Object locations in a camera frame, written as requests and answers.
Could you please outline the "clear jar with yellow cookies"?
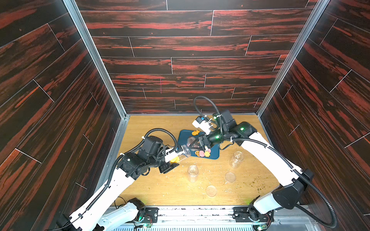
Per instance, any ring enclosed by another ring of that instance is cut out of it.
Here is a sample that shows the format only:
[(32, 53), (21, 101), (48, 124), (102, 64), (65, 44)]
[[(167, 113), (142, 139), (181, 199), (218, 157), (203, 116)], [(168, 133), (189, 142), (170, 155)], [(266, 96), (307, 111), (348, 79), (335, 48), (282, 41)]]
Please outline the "clear jar with yellow cookies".
[(166, 155), (165, 161), (170, 163), (180, 163), (181, 161), (191, 156), (190, 149), (186, 145), (182, 145), (177, 151), (170, 152)]

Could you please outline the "clear jar with mixed cookies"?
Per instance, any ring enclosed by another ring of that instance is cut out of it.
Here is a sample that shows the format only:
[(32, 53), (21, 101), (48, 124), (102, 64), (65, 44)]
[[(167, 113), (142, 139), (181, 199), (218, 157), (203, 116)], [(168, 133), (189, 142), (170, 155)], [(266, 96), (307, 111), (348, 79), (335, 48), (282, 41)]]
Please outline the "clear jar with mixed cookies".
[(188, 181), (194, 183), (198, 179), (199, 170), (196, 165), (190, 165), (188, 167)]

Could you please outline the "clear jar with pink cookie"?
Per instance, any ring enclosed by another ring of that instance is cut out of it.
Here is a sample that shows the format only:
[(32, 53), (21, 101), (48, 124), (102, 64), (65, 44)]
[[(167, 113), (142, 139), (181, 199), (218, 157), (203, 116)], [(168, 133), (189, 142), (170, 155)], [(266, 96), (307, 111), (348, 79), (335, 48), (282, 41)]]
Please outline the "clear jar with pink cookie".
[(229, 164), (230, 164), (231, 167), (237, 168), (237, 167), (239, 167), (241, 165), (241, 163), (243, 162), (243, 160), (244, 160), (244, 154), (243, 154), (243, 152), (236, 151), (233, 154), (233, 156), (232, 156)]

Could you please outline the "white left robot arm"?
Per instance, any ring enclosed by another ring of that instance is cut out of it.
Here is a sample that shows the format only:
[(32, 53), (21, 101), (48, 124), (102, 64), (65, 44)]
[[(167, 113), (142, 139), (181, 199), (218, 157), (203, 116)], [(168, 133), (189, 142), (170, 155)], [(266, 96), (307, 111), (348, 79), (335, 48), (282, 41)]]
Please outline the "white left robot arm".
[(164, 145), (162, 139), (146, 134), (130, 151), (117, 157), (107, 181), (80, 208), (61, 217), (58, 231), (112, 231), (126, 222), (142, 220), (145, 204), (137, 198), (128, 200), (121, 208), (107, 212), (120, 194), (140, 176), (152, 168), (166, 174), (190, 157), (190, 149), (172, 137), (174, 147)]

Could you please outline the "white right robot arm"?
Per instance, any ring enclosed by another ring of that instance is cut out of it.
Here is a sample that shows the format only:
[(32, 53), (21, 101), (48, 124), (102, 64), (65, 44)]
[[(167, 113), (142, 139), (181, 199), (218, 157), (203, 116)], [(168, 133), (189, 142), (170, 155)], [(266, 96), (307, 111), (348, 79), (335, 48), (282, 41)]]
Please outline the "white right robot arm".
[(293, 209), (308, 186), (299, 179), (302, 169), (277, 154), (251, 124), (242, 122), (229, 131), (226, 138), (251, 153), (279, 182), (279, 186), (272, 192), (252, 202), (251, 209), (259, 214), (266, 214), (280, 207)]

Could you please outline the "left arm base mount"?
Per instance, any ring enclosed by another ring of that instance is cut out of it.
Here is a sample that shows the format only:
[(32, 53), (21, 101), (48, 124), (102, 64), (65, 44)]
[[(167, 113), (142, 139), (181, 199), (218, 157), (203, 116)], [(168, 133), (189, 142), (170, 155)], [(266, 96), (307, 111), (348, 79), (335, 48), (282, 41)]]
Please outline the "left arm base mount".
[(134, 228), (151, 228), (158, 221), (159, 208), (148, 207), (140, 199), (125, 200), (119, 196), (114, 201), (115, 208), (119, 211), (119, 225), (131, 223)]

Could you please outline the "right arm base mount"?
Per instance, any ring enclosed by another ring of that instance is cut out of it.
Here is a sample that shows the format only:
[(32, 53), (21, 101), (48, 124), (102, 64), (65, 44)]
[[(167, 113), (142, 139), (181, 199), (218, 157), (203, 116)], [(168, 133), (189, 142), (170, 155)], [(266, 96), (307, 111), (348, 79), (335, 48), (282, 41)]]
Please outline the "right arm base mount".
[(252, 229), (254, 231), (266, 231), (274, 221), (274, 210), (261, 214), (254, 207), (254, 202), (260, 196), (254, 198), (247, 207), (233, 207), (232, 218), (236, 222), (252, 222)]

